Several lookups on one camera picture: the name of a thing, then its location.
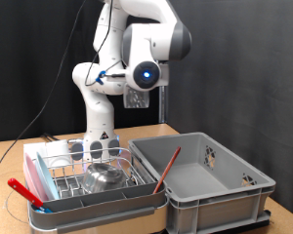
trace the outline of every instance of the crate handle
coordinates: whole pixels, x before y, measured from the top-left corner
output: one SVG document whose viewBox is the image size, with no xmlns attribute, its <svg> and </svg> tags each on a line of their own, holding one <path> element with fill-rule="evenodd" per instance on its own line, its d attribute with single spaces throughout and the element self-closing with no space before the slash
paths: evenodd
<svg viewBox="0 0 293 234">
<path fill-rule="evenodd" d="M 57 226 L 58 234 L 106 225 L 113 222 L 123 221 L 123 220 L 131 219 L 131 218 L 153 215 L 154 212 L 155 212 L 155 208 L 149 207 L 149 208 L 143 208 L 143 209 L 139 209 L 139 210 L 135 210 L 131 212 L 111 214 L 111 215 L 101 216 L 101 217 L 83 220 L 79 222 L 72 222 L 70 224 Z"/>
</svg>

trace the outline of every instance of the dish rack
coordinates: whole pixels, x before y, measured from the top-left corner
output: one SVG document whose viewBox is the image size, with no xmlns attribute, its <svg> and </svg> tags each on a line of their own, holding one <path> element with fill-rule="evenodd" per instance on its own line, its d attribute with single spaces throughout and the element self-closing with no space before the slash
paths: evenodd
<svg viewBox="0 0 293 234">
<path fill-rule="evenodd" d="M 85 161 L 83 158 L 81 160 L 75 161 L 73 157 L 70 157 L 71 163 L 68 165 L 65 165 L 64 167 L 48 167 L 49 171 L 52 171 L 52 177 L 53 181 L 57 187 L 58 193 L 60 195 L 60 198 L 68 198 L 68 197 L 74 197 L 74 196 L 81 196 L 88 194 L 88 192 L 84 189 L 81 181 L 83 179 L 83 176 L 86 173 L 86 170 L 89 165 L 93 163 L 109 163 L 112 164 L 113 161 L 117 162 L 116 166 L 126 175 L 127 181 L 131 180 L 135 182 L 135 185 L 139 184 L 146 184 L 145 180 L 140 176 L 140 174 L 135 170 L 133 165 L 131 164 L 131 152 L 129 149 L 122 148 L 122 147 L 114 147 L 113 150 L 119 150 L 121 152 L 127 152 L 130 155 L 130 160 L 120 157 L 120 156 L 110 156 L 107 159 L 93 159 L 91 161 Z M 90 151 L 83 151 L 83 152 L 73 152 L 69 153 L 69 156 L 77 155 L 80 153 L 92 153 L 92 152 L 103 152 L 105 150 L 111 150 L 111 148 L 106 149 L 96 149 L 96 150 L 90 150 Z M 57 157 L 67 156 L 65 155 L 54 155 L 54 156 L 48 156 L 44 157 L 43 159 L 54 159 Z M 155 182 L 154 178 L 151 178 L 150 180 L 147 180 L 148 182 Z"/>
<path fill-rule="evenodd" d="M 96 149 L 69 153 L 69 156 L 110 150 Z M 157 181 L 142 165 L 133 166 L 133 155 L 129 149 L 120 150 L 120 156 L 107 159 L 73 160 L 64 167 L 48 167 L 60 195 L 59 200 L 44 202 L 44 208 L 53 211 L 42 214 L 27 203 L 30 233 L 154 233 L 165 229 L 169 198 L 166 186 L 162 184 L 156 194 L 152 194 Z M 67 156 L 54 155 L 50 158 Z M 92 163 L 109 163 L 123 171 L 127 180 L 134 181 L 126 187 L 87 193 L 82 186 L 82 179 L 87 167 Z"/>
</svg>

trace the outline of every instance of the red stick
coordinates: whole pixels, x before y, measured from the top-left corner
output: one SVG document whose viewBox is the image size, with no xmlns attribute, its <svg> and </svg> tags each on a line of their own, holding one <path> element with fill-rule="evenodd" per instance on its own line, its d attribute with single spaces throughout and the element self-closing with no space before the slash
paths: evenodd
<svg viewBox="0 0 293 234">
<path fill-rule="evenodd" d="M 156 187 L 155 187 L 155 189 L 154 189 L 154 191 L 153 191 L 153 194 L 157 193 L 157 191 L 158 191 L 160 185 L 162 184 L 164 178 L 166 177 L 166 175 L 168 174 L 169 170 L 170 170 L 171 167 L 173 166 L 173 163 L 175 162 L 175 160 L 176 160 L 178 154 L 180 153 L 180 150 L 181 150 L 181 149 L 182 149 L 182 148 L 181 148 L 180 146 L 177 147 L 177 149 L 176 149 L 176 151 L 175 151 L 175 153 L 174 153 L 172 159 L 171 159 L 170 162 L 168 163 L 168 165 L 167 165 L 167 167 L 166 167 L 166 169 L 165 169 L 165 171 L 164 171 L 162 177 L 161 177 L 160 180 L 158 181 L 158 183 L 157 183 L 157 185 L 156 185 Z"/>
<path fill-rule="evenodd" d="M 18 193 L 20 193 L 21 196 L 23 196 L 30 203 L 35 205 L 37 208 L 42 207 L 43 203 L 40 201 L 40 199 L 38 199 L 35 195 L 33 195 L 31 192 L 29 192 L 28 189 L 25 188 L 24 186 L 22 186 L 22 184 L 20 182 L 18 182 L 16 179 L 10 178 L 8 180 L 8 184 L 14 190 L 16 190 Z"/>
</svg>

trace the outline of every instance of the blue light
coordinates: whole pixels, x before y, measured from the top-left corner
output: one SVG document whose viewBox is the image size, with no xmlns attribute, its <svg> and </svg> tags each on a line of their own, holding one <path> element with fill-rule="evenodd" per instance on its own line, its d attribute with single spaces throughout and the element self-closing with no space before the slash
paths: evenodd
<svg viewBox="0 0 293 234">
<path fill-rule="evenodd" d="M 145 72 L 145 73 L 144 73 L 144 76 L 145 76 L 146 78 L 148 78 L 148 77 L 150 76 L 150 74 L 149 74 L 148 72 Z"/>
</svg>

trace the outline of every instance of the black curtain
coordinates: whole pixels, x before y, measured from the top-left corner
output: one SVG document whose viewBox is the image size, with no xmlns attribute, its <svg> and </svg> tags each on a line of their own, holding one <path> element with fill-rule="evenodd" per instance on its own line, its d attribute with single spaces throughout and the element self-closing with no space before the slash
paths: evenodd
<svg viewBox="0 0 293 234">
<path fill-rule="evenodd" d="M 293 213 L 293 1 L 171 2 L 192 49 L 171 63 L 168 124 L 273 178 L 272 198 Z"/>
<path fill-rule="evenodd" d="M 43 106 L 82 2 L 0 1 L 0 140 L 16 138 Z M 95 54 L 92 44 L 102 7 L 98 0 L 86 2 L 58 85 L 45 111 L 23 138 L 45 132 L 63 135 L 86 131 L 85 104 L 71 72 L 77 63 L 91 61 Z M 115 109 L 115 128 L 158 123 L 157 89 L 150 92 L 148 109 L 124 109 L 123 96 L 109 99 Z"/>
</svg>

